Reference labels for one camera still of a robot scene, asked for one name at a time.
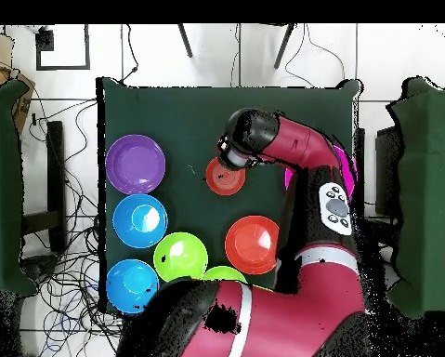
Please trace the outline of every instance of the black border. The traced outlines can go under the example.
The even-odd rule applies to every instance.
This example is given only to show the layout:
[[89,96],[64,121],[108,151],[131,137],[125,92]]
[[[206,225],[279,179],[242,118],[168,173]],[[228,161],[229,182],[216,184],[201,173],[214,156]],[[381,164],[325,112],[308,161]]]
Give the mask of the black border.
[[96,79],[97,92],[97,163],[98,163],[98,310],[106,313],[108,297],[106,289],[107,256],[106,250],[106,170],[105,170],[105,93],[103,78]]
[[35,49],[35,70],[42,71],[56,71],[56,70],[90,70],[90,35],[88,33],[88,24],[84,27],[85,35],[85,65],[83,66],[42,66],[41,65],[41,49]]

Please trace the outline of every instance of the table leg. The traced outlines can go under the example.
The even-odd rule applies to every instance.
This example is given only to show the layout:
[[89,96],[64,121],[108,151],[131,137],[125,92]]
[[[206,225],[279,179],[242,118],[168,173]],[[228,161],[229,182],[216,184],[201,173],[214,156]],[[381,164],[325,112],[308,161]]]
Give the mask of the table leg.
[[183,23],[178,23],[177,27],[181,33],[182,41],[184,41],[184,46],[186,47],[186,51],[188,52],[188,56],[192,58],[192,51],[190,50],[190,44],[188,40],[188,35],[186,34],[186,29],[184,29]]
[[292,31],[294,29],[294,23],[289,23],[286,28],[285,36],[283,37],[283,41],[281,41],[280,50],[278,51],[277,59],[275,60],[275,68],[278,69],[280,67],[281,58],[283,57],[283,53],[285,52],[286,46],[288,44],[288,40],[290,39],[290,35],[292,35]]

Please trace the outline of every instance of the purple plate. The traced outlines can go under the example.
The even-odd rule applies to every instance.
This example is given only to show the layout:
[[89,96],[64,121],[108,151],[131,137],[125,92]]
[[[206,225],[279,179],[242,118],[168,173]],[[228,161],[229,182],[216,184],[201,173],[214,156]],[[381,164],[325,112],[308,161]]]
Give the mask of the purple plate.
[[125,194],[149,193],[163,180],[164,153],[149,137],[131,134],[117,139],[107,153],[107,177]]

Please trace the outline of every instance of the green bowl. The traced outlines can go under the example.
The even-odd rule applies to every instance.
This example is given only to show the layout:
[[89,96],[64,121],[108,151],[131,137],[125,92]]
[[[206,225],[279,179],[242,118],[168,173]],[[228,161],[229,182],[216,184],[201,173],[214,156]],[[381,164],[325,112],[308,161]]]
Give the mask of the green bowl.
[[218,266],[208,270],[204,276],[205,281],[216,281],[216,280],[226,280],[226,281],[241,281],[247,284],[245,277],[237,270],[232,269],[227,266]]
[[163,281],[169,282],[182,276],[201,279],[207,269],[207,250],[195,235],[173,232],[157,244],[153,263]]

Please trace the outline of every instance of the button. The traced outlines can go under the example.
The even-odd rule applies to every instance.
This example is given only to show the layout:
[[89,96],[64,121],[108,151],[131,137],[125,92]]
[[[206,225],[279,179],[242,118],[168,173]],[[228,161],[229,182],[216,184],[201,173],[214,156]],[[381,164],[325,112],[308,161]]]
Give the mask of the button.
[[349,213],[347,209],[347,205],[344,204],[341,200],[333,199],[328,202],[326,205],[326,209],[333,215],[336,215],[340,218],[345,218]]

